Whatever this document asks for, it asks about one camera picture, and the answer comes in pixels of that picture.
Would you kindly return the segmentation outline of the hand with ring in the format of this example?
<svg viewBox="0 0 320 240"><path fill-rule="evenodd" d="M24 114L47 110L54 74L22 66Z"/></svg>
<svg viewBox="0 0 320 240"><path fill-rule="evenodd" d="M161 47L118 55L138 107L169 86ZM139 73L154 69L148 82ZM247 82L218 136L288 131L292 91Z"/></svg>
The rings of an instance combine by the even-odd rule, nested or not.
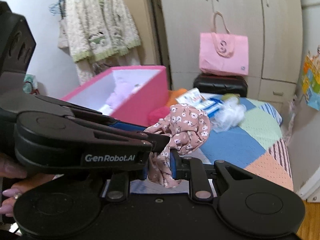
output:
<svg viewBox="0 0 320 240"><path fill-rule="evenodd" d="M12 217L14 204L19 196L53 180L54 177L55 175L42 173L28 175L24 167L1 153L1 178L20 179L19 182L2 191L2 195L7 197L7 199L1 203L1 215Z"/></svg>

